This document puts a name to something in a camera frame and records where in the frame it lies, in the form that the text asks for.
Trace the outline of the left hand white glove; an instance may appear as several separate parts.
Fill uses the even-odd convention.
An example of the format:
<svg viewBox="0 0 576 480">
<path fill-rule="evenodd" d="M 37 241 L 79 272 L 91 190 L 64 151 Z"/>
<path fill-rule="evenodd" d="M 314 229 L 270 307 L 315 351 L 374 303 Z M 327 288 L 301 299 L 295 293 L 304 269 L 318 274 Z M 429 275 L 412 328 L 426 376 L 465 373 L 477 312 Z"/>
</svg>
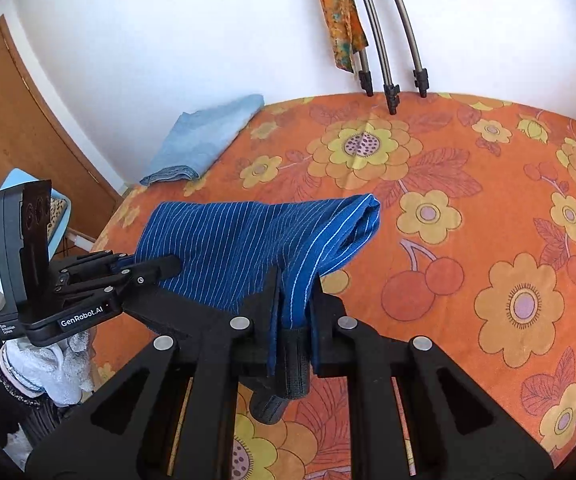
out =
<svg viewBox="0 0 576 480">
<path fill-rule="evenodd" d="M 92 359 L 96 330 L 84 330 L 46 347 L 26 337 L 0 346 L 0 369 L 29 398 L 46 394 L 57 406 L 79 404 L 94 390 Z"/>
</svg>

